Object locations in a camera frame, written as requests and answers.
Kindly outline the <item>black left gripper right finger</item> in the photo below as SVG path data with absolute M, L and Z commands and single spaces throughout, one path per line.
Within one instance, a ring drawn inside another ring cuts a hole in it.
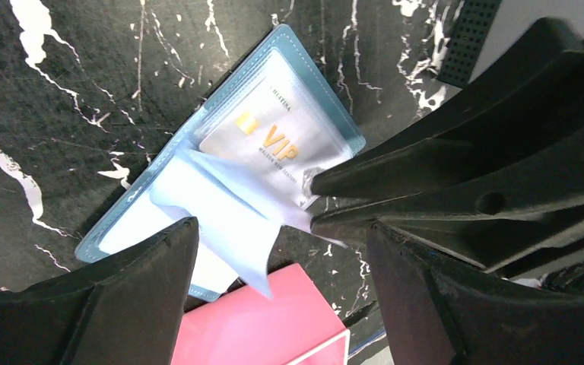
M 487 275 L 380 222 L 366 245 L 396 364 L 584 364 L 584 296 Z

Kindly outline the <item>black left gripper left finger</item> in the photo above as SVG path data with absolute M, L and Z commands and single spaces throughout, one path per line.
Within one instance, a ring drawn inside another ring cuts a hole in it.
M 185 217 L 21 292 L 0 292 L 0 364 L 169 364 L 198 248 Z

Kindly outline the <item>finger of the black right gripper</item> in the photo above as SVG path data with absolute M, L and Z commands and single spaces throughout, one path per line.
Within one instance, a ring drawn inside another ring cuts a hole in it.
M 498 171 L 313 218 L 343 241 L 374 221 L 486 273 L 531 278 L 584 261 L 584 127 Z
M 537 191 L 573 171 L 584 171 L 584 39 L 544 17 L 439 109 L 320 173 L 312 191 L 391 198 L 469 182 Z

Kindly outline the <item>blue leather card holder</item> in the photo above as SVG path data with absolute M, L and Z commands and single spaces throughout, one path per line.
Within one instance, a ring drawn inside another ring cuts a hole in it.
M 76 257 L 97 262 L 184 217 L 195 217 L 201 248 L 189 294 L 211 302 L 241 280 L 269 296 L 267 267 L 273 245 L 282 227 L 309 232 L 309 207 L 301 208 L 244 165 L 199 149 L 223 114 L 264 79 L 298 84 L 301 94 L 327 115 L 345 139 L 352 153 L 347 160 L 365 146 L 361 131 L 297 35 L 286 24 L 278 25 L 94 225 L 78 245 Z

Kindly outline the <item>silver VIP credit card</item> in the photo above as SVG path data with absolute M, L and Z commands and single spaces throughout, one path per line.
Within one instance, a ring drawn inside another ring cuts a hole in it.
M 201 141 L 201 152 L 242 164 L 301 208 L 312 178 L 352 153 L 327 115 L 292 80 L 260 81 Z

